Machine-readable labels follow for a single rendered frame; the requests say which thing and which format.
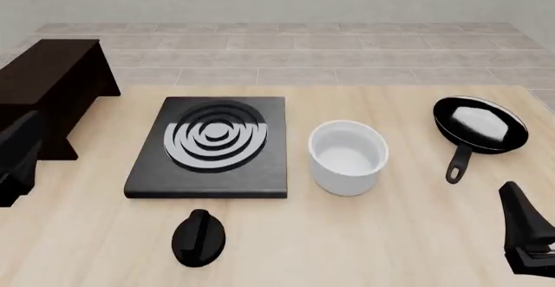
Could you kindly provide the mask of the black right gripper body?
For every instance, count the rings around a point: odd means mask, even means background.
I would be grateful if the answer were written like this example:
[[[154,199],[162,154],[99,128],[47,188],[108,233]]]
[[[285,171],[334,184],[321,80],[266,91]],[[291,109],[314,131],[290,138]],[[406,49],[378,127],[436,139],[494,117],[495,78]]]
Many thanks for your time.
[[[555,238],[504,244],[505,257],[516,275],[555,275]]]

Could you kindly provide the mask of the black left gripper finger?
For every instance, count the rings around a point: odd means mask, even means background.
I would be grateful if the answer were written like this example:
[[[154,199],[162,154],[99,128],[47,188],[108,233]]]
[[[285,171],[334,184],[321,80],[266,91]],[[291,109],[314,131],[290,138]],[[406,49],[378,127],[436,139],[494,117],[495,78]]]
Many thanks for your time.
[[[18,179],[20,196],[35,186],[41,145],[42,116],[37,111],[28,112],[0,133],[0,173]]]
[[[0,208],[11,207],[19,198],[20,182],[11,174],[0,173]]]

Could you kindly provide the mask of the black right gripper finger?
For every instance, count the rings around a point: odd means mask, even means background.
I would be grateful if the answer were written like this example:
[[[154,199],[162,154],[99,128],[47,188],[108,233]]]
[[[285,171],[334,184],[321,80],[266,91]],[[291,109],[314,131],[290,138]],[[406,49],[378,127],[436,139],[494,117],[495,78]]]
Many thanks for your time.
[[[505,250],[551,251],[555,245],[555,226],[530,203],[519,185],[508,181],[499,189],[504,221]]]

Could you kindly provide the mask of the dark wooden cabinet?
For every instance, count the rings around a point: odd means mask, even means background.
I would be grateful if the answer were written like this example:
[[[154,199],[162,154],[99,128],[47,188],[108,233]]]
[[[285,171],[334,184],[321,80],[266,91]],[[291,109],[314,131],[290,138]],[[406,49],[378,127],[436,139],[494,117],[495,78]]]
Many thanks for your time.
[[[76,160],[67,137],[99,96],[120,96],[97,39],[42,39],[0,68],[0,131],[32,110],[45,120],[40,160]]]

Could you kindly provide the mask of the white bowl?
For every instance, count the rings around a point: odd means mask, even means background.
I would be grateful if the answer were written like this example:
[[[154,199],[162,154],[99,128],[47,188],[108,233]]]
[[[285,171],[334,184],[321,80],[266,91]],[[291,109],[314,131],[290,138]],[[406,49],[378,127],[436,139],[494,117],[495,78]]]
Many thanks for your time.
[[[389,160],[380,133],[361,122],[327,121],[308,139],[310,174],[325,191],[353,197],[370,190]]]

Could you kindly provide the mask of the black frying pan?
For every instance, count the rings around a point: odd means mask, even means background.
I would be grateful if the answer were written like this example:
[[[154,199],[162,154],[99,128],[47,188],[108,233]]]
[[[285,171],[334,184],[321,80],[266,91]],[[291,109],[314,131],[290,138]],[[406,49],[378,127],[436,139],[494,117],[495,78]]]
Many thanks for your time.
[[[456,146],[446,181],[457,184],[473,153],[500,154],[524,146],[529,138],[525,123],[508,109],[474,96],[448,96],[433,107],[440,133]]]

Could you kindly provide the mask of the flat black stove plate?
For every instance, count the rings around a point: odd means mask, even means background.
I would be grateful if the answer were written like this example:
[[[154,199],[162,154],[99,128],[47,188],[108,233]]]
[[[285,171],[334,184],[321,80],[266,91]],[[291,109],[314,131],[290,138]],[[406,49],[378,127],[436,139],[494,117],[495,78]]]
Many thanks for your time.
[[[283,96],[168,96],[124,185],[130,199],[287,197]]]

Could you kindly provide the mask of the round black stove knob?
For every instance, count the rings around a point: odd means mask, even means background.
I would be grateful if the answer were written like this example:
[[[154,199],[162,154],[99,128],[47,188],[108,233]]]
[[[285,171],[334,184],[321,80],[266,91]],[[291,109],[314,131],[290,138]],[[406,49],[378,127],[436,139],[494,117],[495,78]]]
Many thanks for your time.
[[[221,255],[225,241],[225,228],[219,219],[209,211],[195,209],[176,228],[171,247],[179,263],[189,268],[201,268]]]

